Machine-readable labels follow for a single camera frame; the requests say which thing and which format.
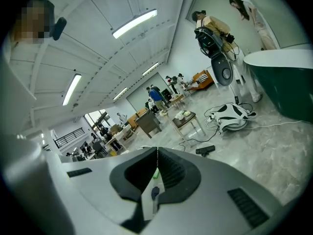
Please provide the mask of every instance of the black vent grille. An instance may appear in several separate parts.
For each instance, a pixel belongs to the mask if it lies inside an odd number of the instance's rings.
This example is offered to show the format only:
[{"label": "black vent grille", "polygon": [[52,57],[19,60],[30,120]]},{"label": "black vent grille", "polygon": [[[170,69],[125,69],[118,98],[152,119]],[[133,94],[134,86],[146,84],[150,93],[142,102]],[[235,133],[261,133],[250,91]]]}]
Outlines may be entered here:
[{"label": "black vent grille", "polygon": [[227,193],[252,228],[268,220],[268,216],[241,188],[229,190]]}]

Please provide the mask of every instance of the white cable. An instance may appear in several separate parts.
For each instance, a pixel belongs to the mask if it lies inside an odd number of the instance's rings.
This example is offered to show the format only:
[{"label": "white cable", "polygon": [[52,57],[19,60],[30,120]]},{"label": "white cable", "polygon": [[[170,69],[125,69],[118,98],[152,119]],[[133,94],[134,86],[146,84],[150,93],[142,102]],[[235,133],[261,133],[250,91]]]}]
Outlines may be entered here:
[{"label": "white cable", "polygon": [[272,124],[272,125],[268,125],[268,126],[257,126],[257,127],[253,127],[253,128],[244,128],[244,129],[256,129],[256,128],[267,128],[267,127],[271,127],[271,126],[278,126],[278,125],[282,125],[282,124],[285,124],[285,123],[298,123],[298,122],[302,122],[302,120],[299,120],[299,121],[296,121],[296,122],[284,122],[284,123],[278,123],[278,124]]}]

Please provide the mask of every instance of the ceiling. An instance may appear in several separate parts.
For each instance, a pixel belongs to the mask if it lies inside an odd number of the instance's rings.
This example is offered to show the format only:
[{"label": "ceiling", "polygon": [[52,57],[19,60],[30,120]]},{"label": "ceiling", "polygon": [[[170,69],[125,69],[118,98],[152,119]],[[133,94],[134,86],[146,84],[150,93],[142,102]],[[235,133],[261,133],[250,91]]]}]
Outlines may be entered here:
[{"label": "ceiling", "polygon": [[[157,72],[167,62],[183,0],[50,0],[56,20],[67,25],[58,41],[41,45],[19,43],[11,67],[37,101],[23,130],[38,128],[56,119],[72,118],[114,103]],[[157,16],[115,39],[112,32],[146,11]],[[142,77],[151,65],[160,65]],[[67,106],[62,106],[73,76],[78,83]]]}]

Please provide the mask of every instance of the gray tile floor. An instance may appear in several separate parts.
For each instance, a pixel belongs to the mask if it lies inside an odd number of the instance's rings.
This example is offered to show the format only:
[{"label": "gray tile floor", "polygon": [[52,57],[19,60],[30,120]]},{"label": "gray tile floor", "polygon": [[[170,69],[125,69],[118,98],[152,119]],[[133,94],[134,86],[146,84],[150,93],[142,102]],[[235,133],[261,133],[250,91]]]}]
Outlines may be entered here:
[{"label": "gray tile floor", "polygon": [[[246,128],[268,126],[283,122],[295,122],[293,119],[280,115],[268,96],[253,103],[251,96],[242,88],[244,100],[253,105],[258,116],[250,121]],[[213,107],[231,102],[232,92],[228,88],[217,89],[215,85],[206,91],[197,91],[183,100],[186,110],[195,112],[204,128],[203,113]],[[179,109],[171,107],[169,116],[174,118]],[[162,132],[152,131],[148,136],[140,129],[130,141],[127,148],[132,151],[142,145],[163,146],[176,150],[183,150],[180,135],[174,130],[166,118],[158,116]],[[199,126],[196,129],[191,124],[182,128],[181,132],[187,138],[199,141],[209,139],[214,130],[206,130],[202,134]],[[195,154],[197,148],[215,145],[216,150],[207,158],[218,160],[233,166],[251,179],[266,187],[282,204],[295,198],[309,179],[313,165],[313,125],[305,122],[284,124],[267,128],[243,129],[236,132],[227,131],[216,134],[209,142],[190,141],[191,147],[186,146],[185,152]]]}]

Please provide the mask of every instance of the ceiling light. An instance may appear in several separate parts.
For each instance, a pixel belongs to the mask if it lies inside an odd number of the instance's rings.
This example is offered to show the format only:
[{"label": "ceiling light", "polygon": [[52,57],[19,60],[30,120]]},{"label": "ceiling light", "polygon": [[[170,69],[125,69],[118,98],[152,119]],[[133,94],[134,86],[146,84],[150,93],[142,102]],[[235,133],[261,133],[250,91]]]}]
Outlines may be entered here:
[{"label": "ceiling light", "polygon": [[129,22],[127,22],[126,24],[124,24],[123,26],[121,26],[120,28],[115,30],[112,33],[112,35],[115,38],[119,38],[125,32],[129,31],[130,29],[134,28],[138,24],[140,24],[140,23],[142,23],[142,22],[144,22],[144,21],[148,20],[149,18],[152,18],[156,15],[157,15],[157,9],[153,9],[153,10],[150,10],[148,12],[145,12],[142,15],[140,15],[139,17],[130,20]]},{"label": "ceiling light", "polygon": [[68,91],[67,91],[67,94],[66,94],[66,96],[65,96],[65,98],[64,98],[64,101],[63,101],[63,104],[62,105],[67,105],[68,104],[68,102],[69,102],[69,99],[70,99],[70,97],[72,96],[72,94],[73,94],[73,92],[74,92],[74,90],[75,90],[75,87],[76,87],[76,85],[78,84],[78,82],[79,82],[79,80],[81,79],[81,75],[80,74],[75,74],[74,75],[74,77],[73,77],[73,80],[72,80],[72,82],[71,82],[71,84],[70,84],[70,86],[69,86],[69,89],[68,89]]},{"label": "ceiling light", "polygon": [[113,100],[118,99],[128,88],[125,87],[119,94],[117,94],[117,96],[115,98],[113,98]]},{"label": "ceiling light", "polygon": [[150,71],[152,71],[157,66],[158,66],[158,62],[156,64],[152,65],[150,68],[148,68],[142,75],[145,76],[146,74],[148,74]]}]

